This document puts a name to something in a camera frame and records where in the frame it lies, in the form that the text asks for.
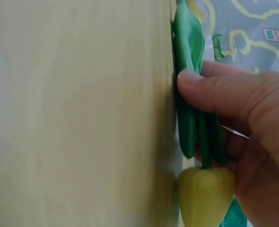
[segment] light blue fabric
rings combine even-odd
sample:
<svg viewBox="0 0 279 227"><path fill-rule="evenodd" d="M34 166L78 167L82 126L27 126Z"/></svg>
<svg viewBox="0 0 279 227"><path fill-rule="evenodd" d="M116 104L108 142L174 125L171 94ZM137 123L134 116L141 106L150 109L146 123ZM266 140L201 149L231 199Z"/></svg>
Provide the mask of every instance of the light blue fabric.
<svg viewBox="0 0 279 227"><path fill-rule="evenodd" d="M222 62L256 72L279 71L279 0L203 2L210 15L214 12L213 34L222 35ZM236 54L228 51L230 45Z"/></svg>

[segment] beige wooden surface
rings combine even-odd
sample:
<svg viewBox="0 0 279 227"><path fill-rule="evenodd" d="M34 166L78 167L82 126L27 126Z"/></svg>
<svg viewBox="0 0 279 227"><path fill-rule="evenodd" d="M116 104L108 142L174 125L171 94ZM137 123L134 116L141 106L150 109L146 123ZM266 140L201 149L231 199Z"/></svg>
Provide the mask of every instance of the beige wooden surface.
<svg viewBox="0 0 279 227"><path fill-rule="evenodd" d="M0 0L0 227L174 227L168 0Z"/></svg>

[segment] cartoon illustration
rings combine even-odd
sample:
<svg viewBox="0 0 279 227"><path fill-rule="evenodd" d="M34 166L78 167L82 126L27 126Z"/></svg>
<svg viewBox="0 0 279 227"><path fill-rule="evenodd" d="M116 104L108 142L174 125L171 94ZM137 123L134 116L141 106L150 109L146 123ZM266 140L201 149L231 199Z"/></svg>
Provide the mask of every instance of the cartoon illustration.
<svg viewBox="0 0 279 227"><path fill-rule="evenodd" d="M241 36L246 42L246 45L244 48L236 48L236 46L235 46L235 36L238 36L238 35ZM262 47L264 49L267 49L267 50L273 52L279 60L279 49L277 47L269 45L267 42L251 40L251 39L249 39L246 32L243 30L240 30L240 29L230 31L230 33L229 33L229 50L222 51L222 54L224 56L231 56L233 62L236 62L236 57L238 55L238 51L240 51L240 53L242 53L244 55L248 55L250 53L252 47Z"/></svg>
<svg viewBox="0 0 279 227"><path fill-rule="evenodd" d="M262 31L266 40L279 42L279 29L262 28Z"/></svg>
<svg viewBox="0 0 279 227"><path fill-rule="evenodd" d="M275 14L279 14L279 0L277 0L277 8L275 9L268 9L268 11L263 12L262 14L254 14L249 12L242 4L248 3L249 1L240 1L240 0L231 0L231 2L233 3L233 5L244 15L246 15L247 17L251 17L251 18L255 18L255 19L262 19L262 20L266 20L267 18L275 15ZM256 4L263 4L263 1L258 2L257 0L254 0L254 2Z"/></svg>

